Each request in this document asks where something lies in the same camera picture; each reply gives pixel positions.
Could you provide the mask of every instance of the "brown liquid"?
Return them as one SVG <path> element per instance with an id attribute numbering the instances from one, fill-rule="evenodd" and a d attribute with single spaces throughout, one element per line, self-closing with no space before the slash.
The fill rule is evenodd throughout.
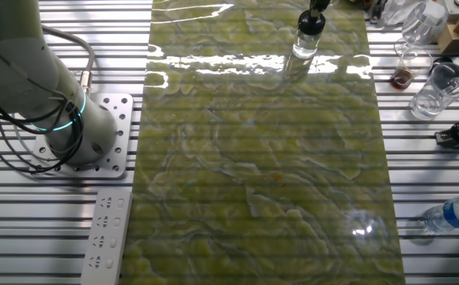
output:
<path id="1" fill-rule="evenodd" d="M 403 68 L 399 68 L 395 71 L 395 74 L 393 74 L 389 80 L 393 87 L 399 90 L 404 90 L 411 85 L 413 78 L 414 76 L 411 72 Z"/>

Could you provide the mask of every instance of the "clear plastic cup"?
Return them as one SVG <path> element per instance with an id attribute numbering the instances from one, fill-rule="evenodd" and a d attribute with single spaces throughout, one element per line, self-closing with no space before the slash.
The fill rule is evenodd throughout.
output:
<path id="1" fill-rule="evenodd" d="M 395 52 L 401 55 L 408 48 L 435 42 L 435 38 L 446 25 L 448 16 L 446 8 L 437 2 L 423 1 L 418 4 L 404 22 L 403 38 L 396 42 Z"/>
<path id="2" fill-rule="evenodd" d="M 421 48 L 410 48 L 400 57 L 398 66 L 389 82 L 393 87 L 404 90 L 411 85 L 414 78 L 427 74 L 433 62 L 428 51 Z"/>
<path id="3" fill-rule="evenodd" d="M 442 110 L 459 99 L 459 66 L 442 63 L 434 68 L 425 86 L 412 98 L 412 114 L 421 120 L 433 120 Z"/>

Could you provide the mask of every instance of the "mounting plate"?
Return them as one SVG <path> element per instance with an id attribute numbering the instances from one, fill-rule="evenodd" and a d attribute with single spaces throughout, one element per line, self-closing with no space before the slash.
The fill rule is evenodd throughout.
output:
<path id="1" fill-rule="evenodd" d="M 33 176 L 37 179 L 56 180 L 120 180 L 126 176 L 127 148 L 131 134 L 131 115 L 133 112 L 133 97 L 130 94 L 94 93 L 91 99 L 99 105 L 106 107 L 117 123 L 116 141 L 110 151 L 99 161 L 94 162 L 87 169 L 74 168 L 62 165 L 59 170 L 51 170 L 46 173 L 37 173 Z M 38 135 L 32 150 L 43 158 L 56 159 L 55 155 L 45 141 L 43 135 Z M 34 165 L 52 166 L 57 161 L 40 161 L 32 158 Z"/>

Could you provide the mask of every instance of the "plastic water bottle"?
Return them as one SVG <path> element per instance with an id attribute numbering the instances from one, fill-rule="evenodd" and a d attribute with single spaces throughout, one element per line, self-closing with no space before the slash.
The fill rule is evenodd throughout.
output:
<path id="1" fill-rule="evenodd" d="M 459 228 L 459 196 L 432 207 L 423 214 L 428 234 L 444 234 Z"/>

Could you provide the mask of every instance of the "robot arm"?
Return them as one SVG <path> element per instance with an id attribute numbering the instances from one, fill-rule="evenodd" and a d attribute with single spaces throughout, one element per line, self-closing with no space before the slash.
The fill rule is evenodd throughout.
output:
<path id="1" fill-rule="evenodd" d="M 84 77 L 86 88 L 89 80 Z M 26 119 L 21 122 L 33 121 L 34 127 L 19 125 L 9 115 L 15 112 Z M 70 152 L 67 163 L 75 167 L 102 158 L 116 139 L 112 114 L 90 100 L 46 45 L 37 0 L 0 0 L 0 118 L 45 134 L 52 153 L 65 159 Z M 85 127 L 77 134 L 74 125 L 82 121 Z"/>

